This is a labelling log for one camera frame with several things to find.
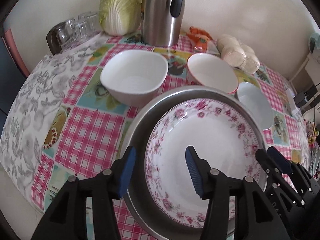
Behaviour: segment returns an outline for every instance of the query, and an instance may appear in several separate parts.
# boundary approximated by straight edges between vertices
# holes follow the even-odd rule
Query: metal basin
[[[251,114],[235,98],[222,91],[203,86],[185,86],[170,90],[148,103],[133,120],[122,145],[121,157],[127,146],[132,145],[137,149],[137,159],[124,201],[140,226],[159,240],[199,239],[202,231],[201,228],[191,228],[175,222],[158,208],[149,193],[144,172],[147,142],[157,122],[172,107],[194,98],[215,99],[232,106],[252,127],[258,139],[259,148],[265,149],[263,135]],[[258,184],[262,189],[265,186],[266,177],[261,170]],[[235,219],[233,218],[229,221],[228,236],[234,232],[234,228]]]

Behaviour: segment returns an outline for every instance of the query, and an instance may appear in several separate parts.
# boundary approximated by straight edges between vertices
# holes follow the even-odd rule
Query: white wall
[[[46,34],[56,23],[100,0],[20,0],[5,22],[29,70],[49,52]],[[183,28],[228,33],[252,46],[259,59],[290,78],[305,59],[309,35],[318,30],[300,0],[186,0]]]

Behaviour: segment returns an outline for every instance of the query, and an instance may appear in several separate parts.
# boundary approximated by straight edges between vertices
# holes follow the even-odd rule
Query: screw
[[[211,170],[210,170],[210,173],[211,173],[212,175],[218,175],[218,174],[219,174],[219,171],[218,171],[217,169],[211,169]]]
[[[74,182],[76,179],[77,179],[77,177],[74,176],[74,175],[71,175],[71,176],[68,177],[68,181],[69,182]]]
[[[110,175],[112,173],[112,170],[110,170],[110,169],[105,169],[105,170],[103,170],[103,172],[102,172],[102,174],[103,175]]]
[[[251,176],[245,176],[244,179],[249,183],[253,182],[253,177],[251,177]]]

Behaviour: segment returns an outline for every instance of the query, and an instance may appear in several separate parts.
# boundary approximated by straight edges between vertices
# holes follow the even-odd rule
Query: floral tablecloth
[[[98,35],[66,53],[46,56],[17,95],[0,140],[0,161],[25,198],[45,211],[68,176],[93,177],[119,157],[124,135],[138,109],[116,101],[100,83],[106,62],[126,49],[164,55],[169,73],[159,94],[186,85],[186,61],[194,53],[185,35],[170,49],[140,42],[141,35]],[[291,115],[285,78],[263,64],[251,76],[236,70],[240,82],[251,82],[268,98],[274,125],[263,132],[269,146],[287,158],[310,165],[302,116]],[[151,239],[132,218],[123,200],[114,201],[122,239]],[[91,200],[87,231],[92,239]]]

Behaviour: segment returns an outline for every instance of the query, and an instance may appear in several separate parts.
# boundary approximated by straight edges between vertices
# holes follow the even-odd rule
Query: checkered tablecloth
[[[93,55],[74,80],[48,133],[53,141],[42,146],[40,164],[31,188],[32,201],[39,209],[45,211],[48,208],[68,176],[93,177],[109,168],[119,157],[123,138],[138,109],[116,101],[101,85],[100,73],[108,60],[126,49],[155,51],[166,57],[169,74],[159,94],[186,85],[185,64],[194,52],[187,36],[181,35],[178,44],[170,49],[143,44],[138,33],[110,38],[100,49],[103,53]],[[305,127],[301,118],[291,115],[285,78],[263,64],[252,76],[239,71],[237,76],[240,82],[248,81],[261,88],[274,110],[275,125],[263,131],[267,144],[275,145],[287,159],[306,164],[309,152],[302,146],[307,139]],[[89,239],[94,237],[91,206],[88,199]],[[122,239],[153,238],[134,221],[123,200],[114,201],[114,206]]]

